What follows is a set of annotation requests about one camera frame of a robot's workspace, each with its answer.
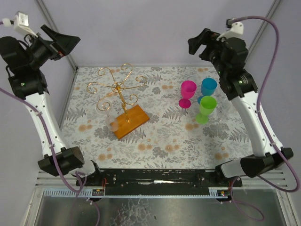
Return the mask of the blue wine glass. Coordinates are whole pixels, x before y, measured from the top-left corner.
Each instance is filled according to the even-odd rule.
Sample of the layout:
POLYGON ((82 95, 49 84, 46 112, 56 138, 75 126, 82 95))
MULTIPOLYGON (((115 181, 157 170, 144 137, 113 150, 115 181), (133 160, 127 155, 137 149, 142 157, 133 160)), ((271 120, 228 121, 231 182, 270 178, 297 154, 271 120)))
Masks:
POLYGON ((201 99, 203 97, 211 96, 215 92, 216 88, 217 88, 217 82, 215 79, 205 78, 201 84, 201 88, 200 88, 201 96, 198 97, 198 104, 200 104, 201 99))

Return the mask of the pink wine glass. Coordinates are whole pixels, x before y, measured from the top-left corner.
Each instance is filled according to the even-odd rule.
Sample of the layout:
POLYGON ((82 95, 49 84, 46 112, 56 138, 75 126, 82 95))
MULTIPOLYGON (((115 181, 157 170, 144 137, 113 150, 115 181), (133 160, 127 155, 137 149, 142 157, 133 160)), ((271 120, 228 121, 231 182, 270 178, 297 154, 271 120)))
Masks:
POLYGON ((194 96, 196 89, 197 89, 197 85, 193 81, 187 80, 181 84, 182 99, 180 99, 178 102, 181 108, 187 109, 191 106, 190 99, 194 96))

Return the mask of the clear wine glass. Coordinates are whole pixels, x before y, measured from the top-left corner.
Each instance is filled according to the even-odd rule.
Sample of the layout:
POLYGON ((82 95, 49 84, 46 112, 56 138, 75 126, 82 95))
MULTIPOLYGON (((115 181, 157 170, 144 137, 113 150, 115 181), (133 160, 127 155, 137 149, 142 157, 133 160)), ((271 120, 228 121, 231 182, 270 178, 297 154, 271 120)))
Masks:
POLYGON ((110 131, 115 132, 115 131, 118 130, 119 126, 118 126, 118 122, 117 122, 116 117, 111 115, 112 109, 113 109, 113 104, 108 99, 100 99, 96 103, 96 106, 95 106, 95 110, 99 114, 105 115, 105 122, 106 122, 107 128, 110 131))
POLYGON ((217 116, 219 118, 227 118, 232 113, 232 103, 228 99, 221 99, 217 105, 217 116))

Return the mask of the green wine glass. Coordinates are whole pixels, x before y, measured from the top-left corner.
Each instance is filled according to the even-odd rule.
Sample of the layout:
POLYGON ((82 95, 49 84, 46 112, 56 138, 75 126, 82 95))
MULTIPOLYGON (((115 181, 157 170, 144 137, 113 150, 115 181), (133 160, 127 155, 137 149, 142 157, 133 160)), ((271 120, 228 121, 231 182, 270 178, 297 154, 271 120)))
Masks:
POLYGON ((209 119, 209 115, 213 113, 217 106, 217 101, 212 96, 202 97, 199 104, 199 113, 196 115, 196 122, 199 124, 206 124, 209 119))

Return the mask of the clear wine glass front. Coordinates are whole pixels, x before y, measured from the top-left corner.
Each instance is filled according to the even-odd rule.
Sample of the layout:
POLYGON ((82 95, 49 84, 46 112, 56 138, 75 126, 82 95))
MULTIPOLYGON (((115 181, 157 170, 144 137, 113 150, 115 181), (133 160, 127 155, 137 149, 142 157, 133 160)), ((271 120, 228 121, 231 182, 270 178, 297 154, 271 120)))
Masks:
POLYGON ((117 122, 116 117, 111 115, 112 109, 113 109, 113 104, 108 99, 100 99, 96 103, 96 106, 95 106, 95 110, 99 114, 105 115, 105 122, 106 122, 107 128, 110 131, 115 132, 115 131, 118 130, 119 126, 118 126, 118 122, 117 122))

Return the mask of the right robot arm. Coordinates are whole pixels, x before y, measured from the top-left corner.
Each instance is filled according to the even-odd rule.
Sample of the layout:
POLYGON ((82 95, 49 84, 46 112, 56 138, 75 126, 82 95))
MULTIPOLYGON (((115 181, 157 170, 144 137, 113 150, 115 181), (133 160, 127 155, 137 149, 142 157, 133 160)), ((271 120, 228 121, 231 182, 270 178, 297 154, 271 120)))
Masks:
POLYGON ((223 178, 253 178, 291 159, 293 151, 283 147, 263 108, 257 103, 257 85, 252 75, 244 69, 248 55, 245 41, 237 37, 218 39, 218 36, 218 33, 205 28, 197 37, 188 40, 189 54, 194 55, 201 45, 205 45, 199 57, 211 62, 216 69, 222 91, 239 113, 247 130, 253 154, 218 165, 215 171, 223 178))

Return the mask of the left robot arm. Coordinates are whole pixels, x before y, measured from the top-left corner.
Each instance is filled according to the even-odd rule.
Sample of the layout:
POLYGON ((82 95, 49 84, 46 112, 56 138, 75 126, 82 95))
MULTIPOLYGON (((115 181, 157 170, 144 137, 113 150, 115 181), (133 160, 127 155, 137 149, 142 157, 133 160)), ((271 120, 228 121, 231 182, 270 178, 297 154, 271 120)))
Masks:
POLYGON ((69 55, 80 37, 57 33, 46 25, 41 29, 50 40, 29 32, 25 34, 30 38, 28 44, 11 36, 0 39, 0 55, 7 63, 12 95, 26 106, 40 137, 43 158, 38 161, 39 168, 55 177, 76 171, 91 175, 96 164, 85 160, 80 148, 69 146, 61 135, 46 78, 40 70, 48 60, 56 61, 69 55))

